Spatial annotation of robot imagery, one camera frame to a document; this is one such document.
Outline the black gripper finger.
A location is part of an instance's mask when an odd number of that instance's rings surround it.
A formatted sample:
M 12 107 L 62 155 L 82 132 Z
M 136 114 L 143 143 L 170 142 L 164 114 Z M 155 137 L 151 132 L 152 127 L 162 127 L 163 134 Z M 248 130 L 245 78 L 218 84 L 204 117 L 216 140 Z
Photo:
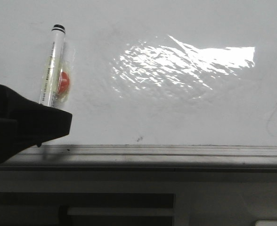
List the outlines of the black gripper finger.
M 0 84 L 0 164 L 31 146 L 67 136 L 72 114 L 31 101 Z

